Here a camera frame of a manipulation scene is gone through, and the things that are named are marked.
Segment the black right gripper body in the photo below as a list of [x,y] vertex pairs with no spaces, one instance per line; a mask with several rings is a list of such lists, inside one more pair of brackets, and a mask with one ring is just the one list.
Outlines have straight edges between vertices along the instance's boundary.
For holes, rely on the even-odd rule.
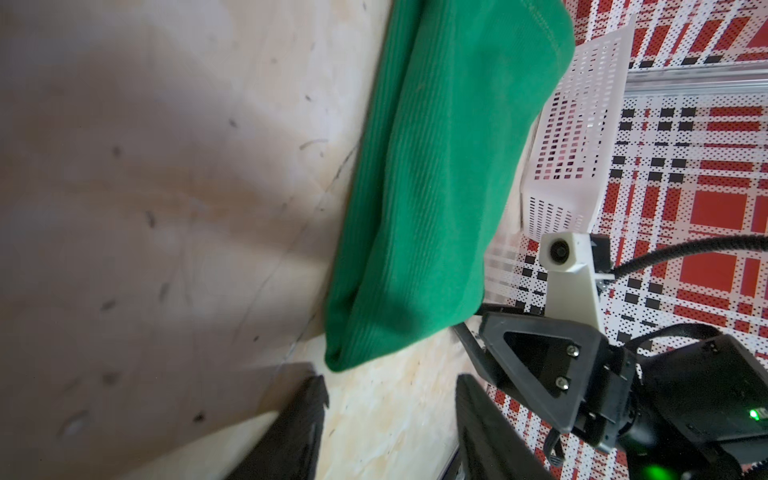
[[764,479],[767,370],[730,335],[649,358],[627,343],[593,380],[572,433],[618,449],[632,479]]

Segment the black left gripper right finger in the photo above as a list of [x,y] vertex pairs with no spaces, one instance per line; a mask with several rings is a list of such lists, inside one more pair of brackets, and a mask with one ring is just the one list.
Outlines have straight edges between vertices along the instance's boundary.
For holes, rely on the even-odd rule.
[[552,477],[474,376],[458,376],[455,404],[459,456],[467,479]]

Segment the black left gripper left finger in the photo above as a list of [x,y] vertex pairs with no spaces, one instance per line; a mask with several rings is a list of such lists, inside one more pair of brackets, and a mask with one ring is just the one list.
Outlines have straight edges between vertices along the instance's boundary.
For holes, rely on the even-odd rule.
[[226,479],[314,479],[328,406],[324,377],[308,378]]

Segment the green tank top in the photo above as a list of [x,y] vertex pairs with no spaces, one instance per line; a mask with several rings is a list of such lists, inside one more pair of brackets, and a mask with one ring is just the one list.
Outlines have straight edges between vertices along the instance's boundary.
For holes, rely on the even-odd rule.
[[574,49],[560,1],[393,4],[324,307],[330,370],[477,311],[517,162]]

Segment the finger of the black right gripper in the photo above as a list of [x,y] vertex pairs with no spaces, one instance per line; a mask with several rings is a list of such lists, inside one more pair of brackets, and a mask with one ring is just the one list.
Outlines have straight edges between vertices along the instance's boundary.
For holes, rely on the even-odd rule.
[[615,433],[610,375],[615,348],[597,328],[519,313],[482,316],[481,378],[557,431]]
[[490,352],[483,336],[479,332],[474,333],[466,323],[453,326],[452,330],[464,347],[477,374],[497,390],[510,394],[509,378]]

